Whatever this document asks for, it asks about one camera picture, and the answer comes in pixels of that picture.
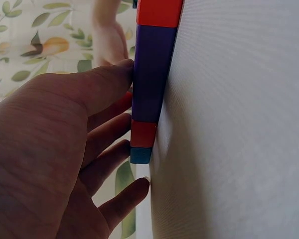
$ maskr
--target stacked blocks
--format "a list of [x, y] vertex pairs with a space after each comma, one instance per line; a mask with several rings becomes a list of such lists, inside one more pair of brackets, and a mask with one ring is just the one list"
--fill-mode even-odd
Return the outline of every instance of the stacked blocks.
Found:
[[183, 0], [138, 0], [131, 163], [148, 164]]

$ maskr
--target wall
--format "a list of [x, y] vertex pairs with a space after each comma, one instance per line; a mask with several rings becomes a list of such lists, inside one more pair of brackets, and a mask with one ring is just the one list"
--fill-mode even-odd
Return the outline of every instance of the wall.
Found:
[[151, 163], [157, 239], [299, 239], [299, 0], [185, 0]]

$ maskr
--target purple block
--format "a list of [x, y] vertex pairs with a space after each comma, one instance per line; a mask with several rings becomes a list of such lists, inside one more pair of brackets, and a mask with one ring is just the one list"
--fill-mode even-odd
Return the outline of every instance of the purple block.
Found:
[[137, 27], [132, 118], [158, 122], [177, 33], [176, 28]]

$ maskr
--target orange block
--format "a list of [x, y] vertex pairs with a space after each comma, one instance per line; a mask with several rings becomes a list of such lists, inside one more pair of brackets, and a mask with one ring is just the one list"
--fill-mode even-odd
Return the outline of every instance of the orange block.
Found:
[[183, 0], [139, 0], [137, 23], [178, 27]]
[[151, 148], [154, 145], [157, 123], [132, 120], [131, 147]]

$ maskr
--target skin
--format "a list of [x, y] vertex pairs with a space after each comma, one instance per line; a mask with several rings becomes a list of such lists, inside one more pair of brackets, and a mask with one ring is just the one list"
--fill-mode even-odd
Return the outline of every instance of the skin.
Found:
[[114, 65], [129, 57], [123, 29], [116, 22], [121, 0], [94, 0], [92, 36], [96, 66]]
[[97, 207], [91, 197], [128, 156], [133, 61], [43, 74], [0, 103], [0, 238], [108, 238], [147, 195], [141, 178]]

